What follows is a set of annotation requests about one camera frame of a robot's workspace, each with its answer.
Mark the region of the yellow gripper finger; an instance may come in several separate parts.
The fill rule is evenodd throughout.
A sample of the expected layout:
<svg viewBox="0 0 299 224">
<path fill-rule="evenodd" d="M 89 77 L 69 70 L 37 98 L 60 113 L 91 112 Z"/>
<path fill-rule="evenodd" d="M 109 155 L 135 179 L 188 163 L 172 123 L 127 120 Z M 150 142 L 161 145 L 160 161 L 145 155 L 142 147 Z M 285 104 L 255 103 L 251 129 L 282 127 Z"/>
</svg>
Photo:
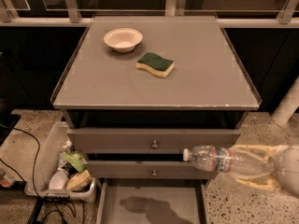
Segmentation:
<svg viewBox="0 0 299 224">
<path fill-rule="evenodd" d="M 267 146 L 267 145 L 233 145 L 230 148 L 232 157 L 252 157 L 256 160 L 271 160 L 286 151 L 289 146 Z"/>
<path fill-rule="evenodd" d="M 261 190 L 267 190 L 267 191 L 273 191 L 273 192 L 281 192 L 280 184 L 276 181 L 276 179 L 274 179 L 272 177 L 267 177 L 266 179 L 237 178 L 235 181 L 240 184 L 243 184 L 245 186 L 255 188 L 255 189 L 261 189 Z"/>
</svg>

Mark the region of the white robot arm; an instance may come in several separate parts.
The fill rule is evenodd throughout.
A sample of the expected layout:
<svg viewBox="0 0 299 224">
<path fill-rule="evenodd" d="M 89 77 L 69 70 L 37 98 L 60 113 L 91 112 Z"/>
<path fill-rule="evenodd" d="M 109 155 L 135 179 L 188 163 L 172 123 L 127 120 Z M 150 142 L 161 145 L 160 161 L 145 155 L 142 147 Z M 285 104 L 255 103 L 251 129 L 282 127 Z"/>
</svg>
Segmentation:
<svg viewBox="0 0 299 224">
<path fill-rule="evenodd" d="M 248 187 L 288 194 L 299 198 L 299 146 L 235 145 L 271 166 L 268 174 L 260 176 L 234 175 L 235 181 Z"/>
</svg>

